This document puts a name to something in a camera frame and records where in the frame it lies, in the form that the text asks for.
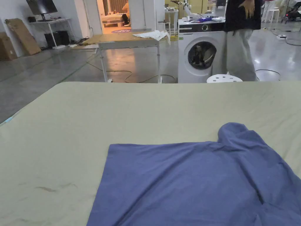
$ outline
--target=power strip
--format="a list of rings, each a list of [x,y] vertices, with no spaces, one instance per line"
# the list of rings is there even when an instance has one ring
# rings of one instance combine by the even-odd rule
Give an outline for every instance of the power strip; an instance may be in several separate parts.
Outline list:
[[[285,40],[286,39],[286,35],[277,35],[277,39],[278,40]]]

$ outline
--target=hand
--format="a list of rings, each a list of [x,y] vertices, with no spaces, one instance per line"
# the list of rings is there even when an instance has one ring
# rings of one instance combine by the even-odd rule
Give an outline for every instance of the hand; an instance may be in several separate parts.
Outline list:
[[[244,7],[245,12],[246,12],[246,19],[249,17],[251,18],[254,15],[254,10],[255,10],[255,4],[254,0],[245,0],[243,3],[241,3],[238,8]]]

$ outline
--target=doorway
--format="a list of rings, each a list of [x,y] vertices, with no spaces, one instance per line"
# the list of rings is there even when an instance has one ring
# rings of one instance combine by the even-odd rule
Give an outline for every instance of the doorway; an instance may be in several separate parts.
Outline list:
[[[123,18],[127,14],[130,21],[127,10],[123,10],[126,3],[127,0],[97,0],[103,34],[131,32]]]

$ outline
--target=control panel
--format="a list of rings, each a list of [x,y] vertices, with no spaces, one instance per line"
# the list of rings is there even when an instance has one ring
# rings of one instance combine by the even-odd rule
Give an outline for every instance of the control panel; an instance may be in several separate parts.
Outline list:
[[[179,25],[179,33],[223,31],[225,23],[196,23]]]

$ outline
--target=blue towel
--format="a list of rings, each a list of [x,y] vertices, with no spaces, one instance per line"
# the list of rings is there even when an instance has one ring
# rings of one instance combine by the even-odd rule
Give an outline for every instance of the blue towel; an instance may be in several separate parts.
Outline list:
[[[301,225],[301,180],[254,131],[217,142],[110,145],[87,226]]]

